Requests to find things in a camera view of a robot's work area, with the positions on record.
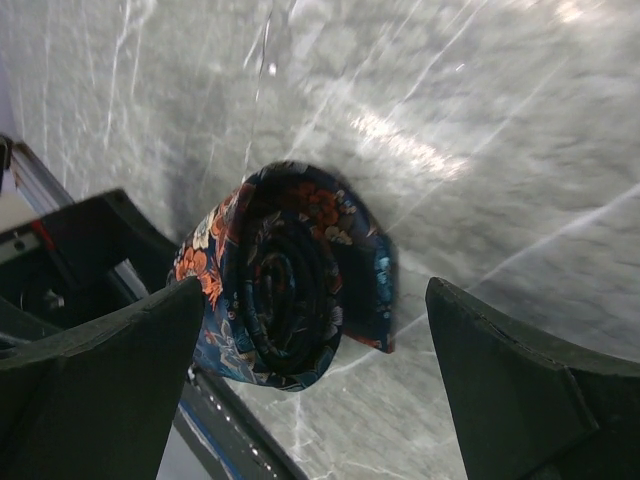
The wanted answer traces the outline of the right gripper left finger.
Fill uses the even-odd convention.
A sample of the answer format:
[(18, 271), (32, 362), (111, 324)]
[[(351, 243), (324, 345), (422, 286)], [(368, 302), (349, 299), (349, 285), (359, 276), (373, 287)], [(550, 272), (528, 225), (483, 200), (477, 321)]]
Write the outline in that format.
[(203, 316), (189, 277), (1, 361), (4, 479), (156, 477)]

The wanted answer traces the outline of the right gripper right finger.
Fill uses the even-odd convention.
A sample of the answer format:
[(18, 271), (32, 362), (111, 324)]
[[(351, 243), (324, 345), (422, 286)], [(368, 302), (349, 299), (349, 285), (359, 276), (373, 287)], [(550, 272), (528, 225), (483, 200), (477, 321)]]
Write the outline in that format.
[(468, 478), (638, 478), (638, 363), (513, 319), (441, 278), (425, 302)]

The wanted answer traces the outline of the dark floral patterned necktie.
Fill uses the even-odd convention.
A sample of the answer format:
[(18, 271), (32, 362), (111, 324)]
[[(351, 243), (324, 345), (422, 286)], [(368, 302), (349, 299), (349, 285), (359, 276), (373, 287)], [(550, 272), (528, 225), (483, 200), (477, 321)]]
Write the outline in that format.
[(301, 391), (344, 337), (390, 353), (392, 245), (338, 177), (271, 163), (212, 209), (180, 245), (170, 282), (204, 297), (193, 363), (210, 374)]

